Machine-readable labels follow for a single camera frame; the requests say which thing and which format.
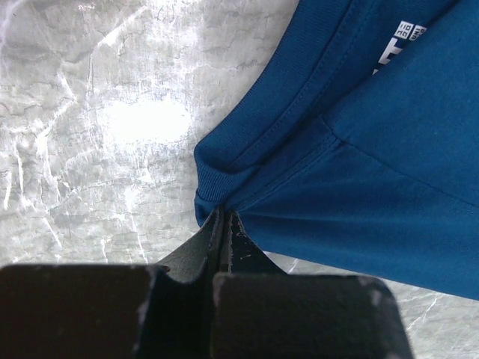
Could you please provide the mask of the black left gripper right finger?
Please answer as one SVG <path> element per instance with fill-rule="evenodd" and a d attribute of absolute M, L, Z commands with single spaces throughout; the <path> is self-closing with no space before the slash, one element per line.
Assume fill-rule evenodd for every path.
<path fill-rule="evenodd" d="M 397 302 L 364 275 L 288 274 L 228 214 L 213 279 L 213 358 L 411 358 Z"/>

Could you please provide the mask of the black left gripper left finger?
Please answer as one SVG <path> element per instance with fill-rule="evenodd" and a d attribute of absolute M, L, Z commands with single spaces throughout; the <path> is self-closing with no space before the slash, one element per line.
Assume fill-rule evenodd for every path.
<path fill-rule="evenodd" d="M 224 213 L 150 265 L 1 268 L 3 358 L 208 358 Z"/>

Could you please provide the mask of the blue t shirt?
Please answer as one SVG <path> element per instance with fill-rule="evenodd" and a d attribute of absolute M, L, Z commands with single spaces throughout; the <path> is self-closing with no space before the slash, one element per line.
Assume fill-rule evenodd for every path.
<path fill-rule="evenodd" d="M 194 150 L 195 216 L 264 251 L 478 297 L 478 3 L 300 1 Z"/>

